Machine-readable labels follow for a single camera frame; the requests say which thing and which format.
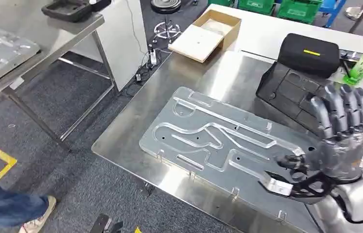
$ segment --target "gray carpet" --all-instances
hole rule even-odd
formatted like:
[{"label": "gray carpet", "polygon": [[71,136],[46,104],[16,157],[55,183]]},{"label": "gray carpet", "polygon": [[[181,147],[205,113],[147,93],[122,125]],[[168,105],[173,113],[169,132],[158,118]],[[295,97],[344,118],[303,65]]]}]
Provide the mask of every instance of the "gray carpet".
[{"label": "gray carpet", "polygon": [[[358,5],[360,2],[350,0],[347,3]],[[203,0],[198,6],[183,2],[181,11],[171,18],[185,29],[205,5]],[[162,16],[151,11],[149,0],[142,0],[141,6],[146,37],[151,41],[153,28]],[[347,31],[351,25],[350,20],[340,15],[333,29]],[[363,25],[358,33],[363,34]],[[74,54],[68,56],[103,71],[99,63]],[[60,134],[108,85],[107,80],[55,62],[17,93]],[[132,85],[129,93],[139,88],[139,85]],[[91,152],[92,143],[129,100],[125,93],[117,98],[108,95],[66,140],[72,153],[62,151],[12,102],[0,101],[0,149],[18,159],[0,184],[18,192],[51,194],[59,200],[43,232],[89,232],[99,213],[111,216],[114,221],[124,221],[124,233],[134,232],[136,226],[144,233],[234,232],[159,190],[147,196],[138,178]],[[17,228],[0,228],[1,232],[17,232]]]}]

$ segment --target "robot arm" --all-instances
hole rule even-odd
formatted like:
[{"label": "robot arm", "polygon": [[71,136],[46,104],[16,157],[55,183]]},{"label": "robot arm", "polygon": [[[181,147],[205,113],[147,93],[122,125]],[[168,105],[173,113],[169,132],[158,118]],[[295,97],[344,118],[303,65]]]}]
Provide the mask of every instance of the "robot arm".
[{"label": "robot arm", "polygon": [[272,194],[314,204],[329,233],[363,232],[363,90],[348,85],[325,90],[325,101],[311,99],[322,133],[318,148],[277,158],[292,174],[316,173],[306,179],[292,176],[297,181],[292,183],[266,171],[260,183]]}]

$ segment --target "cardboard box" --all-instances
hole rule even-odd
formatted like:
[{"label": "cardboard box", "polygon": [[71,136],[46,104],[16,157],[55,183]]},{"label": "cardboard box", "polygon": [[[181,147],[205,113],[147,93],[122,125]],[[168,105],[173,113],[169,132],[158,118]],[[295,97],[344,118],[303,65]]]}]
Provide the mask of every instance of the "cardboard box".
[{"label": "cardboard box", "polygon": [[216,47],[226,50],[237,39],[241,21],[231,15],[209,10],[168,48],[203,63]]}]

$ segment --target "yellow label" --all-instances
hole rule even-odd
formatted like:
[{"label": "yellow label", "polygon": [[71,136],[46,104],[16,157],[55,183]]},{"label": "yellow label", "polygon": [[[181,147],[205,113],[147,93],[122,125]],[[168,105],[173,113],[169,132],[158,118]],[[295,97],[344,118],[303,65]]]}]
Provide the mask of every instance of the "yellow label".
[{"label": "yellow label", "polygon": [[142,233],[142,232],[140,231],[140,228],[137,227],[134,233]]},{"label": "yellow label", "polygon": [[303,50],[303,52],[313,54],[313,55],[316,55],[316,56],[320,56],[320,54],[318,52],[313,52],[313,51],[310,51],[310,50]]}]

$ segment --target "black tray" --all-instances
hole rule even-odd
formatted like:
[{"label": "black tray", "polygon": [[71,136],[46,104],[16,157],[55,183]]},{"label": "black tray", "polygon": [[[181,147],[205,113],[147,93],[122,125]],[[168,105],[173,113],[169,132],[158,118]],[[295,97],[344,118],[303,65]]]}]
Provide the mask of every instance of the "black tray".
[{"label": "black tray", "polygon": [[41,8],[46,16],[68,22],[77,22],[91,14],[92,7],[80,0],[56,0]]}]

